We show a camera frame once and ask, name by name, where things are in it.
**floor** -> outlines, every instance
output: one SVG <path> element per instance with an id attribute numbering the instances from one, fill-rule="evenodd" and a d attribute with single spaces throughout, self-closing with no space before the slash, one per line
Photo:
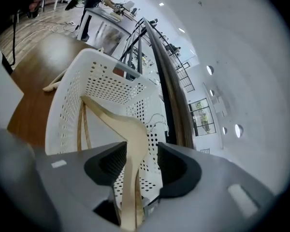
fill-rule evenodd
<path id="1" fill-rule="evenodd" d="M 56 10 L 53 10 L 53 5 L 47 5 L 45 11 L 40 9 L 39 16 L 35 19 L 28 19 L 26 15 L 22 15 L 19 18 L 19 23 L 16 24 L 15 35 L 15 65 L 13 69 L 17 67 L 17 64 L 32 49 L 39 41 L 43 40 L 49 34 L 53 33 L 51 30 L 57 33 L 61 33 L 73 38 L 77 37 L 78 30 L 73 32 L 76 25 L 79 24 L 83 9 L 74 8 L 69 11 L 65 11 L 66 3 L 58 3 Z M 66 22 L 73 21 L 75 26 L 67 25 Z M 101 24 L 101 20 L 98 18 L 92 18 L 89 25 L 88 34 L 90 39 L 87 44 L 96 48 L 103 46 L 104 52 L 111 55 L 120 38 L 121 33 L 111 27 L 102 27 L 102 30 L 97 34 L 98 28 Z M 11 25 L 5 32 L 0 35 L 0 50 L 6 56 L 10 63 L 13 62 L 12 55 L 13 46 L 13 26 Z"/>

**window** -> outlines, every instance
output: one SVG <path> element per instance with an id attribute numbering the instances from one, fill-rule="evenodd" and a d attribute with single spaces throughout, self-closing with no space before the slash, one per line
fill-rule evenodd
<path id="1" fill-rule="evenodd" d="M 213 116 L 207 99 L 203 99 L 188 105 L 193 120 L 196 136 L 216 133 Z"/>

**white ceiling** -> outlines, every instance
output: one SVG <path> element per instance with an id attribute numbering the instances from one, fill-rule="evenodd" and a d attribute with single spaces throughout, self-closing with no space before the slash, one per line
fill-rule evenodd
<path id="1" fill-rule="evenodd" d="M 290 173 L 290 34 L 267 0 L 159 0 L 182 23 L 203 82 L 228 104 L 223 145 L 274 192 Z M 212 76 L 206 72 L 212 65 Z"/>

